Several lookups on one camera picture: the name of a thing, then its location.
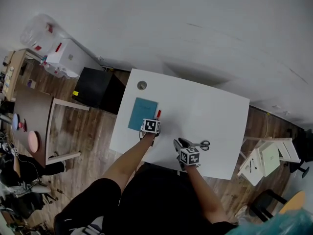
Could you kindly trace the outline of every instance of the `round hole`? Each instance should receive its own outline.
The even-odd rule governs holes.
[[[145,88],[147,88],[147,83],[145,81],[140,81],[137,84],[137,88],[140,90],[144,90]]]

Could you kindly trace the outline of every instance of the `red pen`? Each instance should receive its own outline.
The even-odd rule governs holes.
[[[158,111],[156,119],[158,120],[158,118],[161,116],[161,110]]]

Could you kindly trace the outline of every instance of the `blue notebook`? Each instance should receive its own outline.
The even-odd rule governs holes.
[[[143,119],[154,119],[156,110],[157,102],[137,97],[128,123],[128,128],[140,131]]]

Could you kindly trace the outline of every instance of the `wooden floor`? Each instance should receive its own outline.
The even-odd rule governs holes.
[[[116,75],[124,84],[127,83],[128,73],[117,72]],[[28,66],[25,76],[27,78],[20,80],[21,83],[33,79],[36,81],[36,90],[49,93],[59,99],[75,102],[71,99],[71,94],[77,80],[56,78],[37,65]],[[58,106],[55,109],[50,133],[50,150],[58,151],[60,155],[69,151],[81,151],[82,155],[69,161],[68,166],[71,169],[67,172],[43,177],[44,182],[51,181],[51,189],[56,190],[59,188],[65,195],[53,191],[52,194],[58,197],[59,200],[46,205],[41,211],[35,211],[28,220],[30,225],[46,221],[52,227],[54,216],[68,204],[69,200],[98,179],[119,156],[119,154],[109,150],[115,120],[115,115],[93,108],[89,112],[64,106]],[[246,136],[264,137],[266,123],[267,118],[264,112],[250,108]],[[286,133],[288,128],[291,128],[294,133],[298,130],[296,126],[286,121],[269,116],[268,137],[288,137]],[[7,128],[7,132],[9,138],[18,147],[19,152],[27,154],[19,142],[14,140],[10,128]],[[249,151],[252,146],[252,143],[247,143],[242,150]],[[241,162],[242,158],[239,158],[237,164],[240,165]],[[265,189],[270,188],[277,194],[281,194],[290,176],[288,167],[284,167],[282,163],[270,176],[264,178],[256,187],[253,187],[245,179],[238,178],[237,173],[238,170],[235,169],[231,180],[206,178],[208,184],[221,198],[227,215],[232,222],[236,221],[234,214]]]

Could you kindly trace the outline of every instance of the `teal bag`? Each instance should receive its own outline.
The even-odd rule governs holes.
[[[288,211],[260,225],[239,225],[227,235],[313,235],[312,218],[305,210]]]

